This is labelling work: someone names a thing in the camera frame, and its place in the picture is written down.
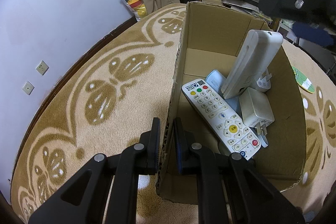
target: number button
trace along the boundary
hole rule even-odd
[[[240,150],[240,145],[239,144],[236,144],[234,147],[233,147],[234,150],[236,151],[239,151]]]

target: yellow button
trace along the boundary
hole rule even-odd
[[[231,126],[229,127],[229,130],[230,130],[231,133],[236,133],[237,130],[238,130],[238,128],[237,128],[237,126],[231,125]]]

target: cardboard box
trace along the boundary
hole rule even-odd
[[[180,36],[174,86],[160,158],[157,193],[164,199],[197,204],[195,176],[178,174],[172,124],[180,117],[185,130],[197,142],[218,151],[218,138],[181,92],[183,84],[205,77],[214,69],[227,76],[246,34],[251,29],[269,30],[256,17],[225,7],[199,2],[188,3]],[[275,122],[268,127],[267,148],[254,156],[257,170],[278,190],[299,182],[306,161],[305,113],[299,87],[288,58],[281,47],[268,67],[272,88],[267,91]]]

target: qr code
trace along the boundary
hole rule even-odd
[[[204,82],[203,80],[201,80],[201,81],[198,81],[197,84],[199,84],[199,85],[204,85],[205,82]]]

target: wooden baseboard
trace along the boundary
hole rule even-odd
[[[41,117],[44,110],[47,108],[47,106],[51,103],[51,101],[54,99],[56,94],[64,87],[64,85],[70,80],[70,78],[87,62],[89,59],[94,56],[97,52],[99,52],[103,47],[105,47],[108,43],[110,43],[114,38],[116,38],[118,35],[120,35],[122,32],[126,31],[129,27],[137,23],[137,20],[135,17],[132,17],[128,20],[126,20],[124,23],[119,25],[116,29],[114,29],[112,32],[104,36],[100,41],[98,41],[91,49],[89,49],[68,71],[67,73],[61,78],[61,80],[58,81],[58,83],[55,85],[53,90],[49,93],[49,95],[44,99],[42,105],[36,112],[33,120],[31,121],[30,125],[28,126],[28,129],[25,133],[25,136],[23,137],[23,140],[21,142],[19,151],[17,152],[13,173],[12,173],[12,180],[14,175],[14,170],[17,165],[17,161],[21,155],[22,149],[25,146],[25,143],[28,139],[29,134],[33,130],[36,122]]]

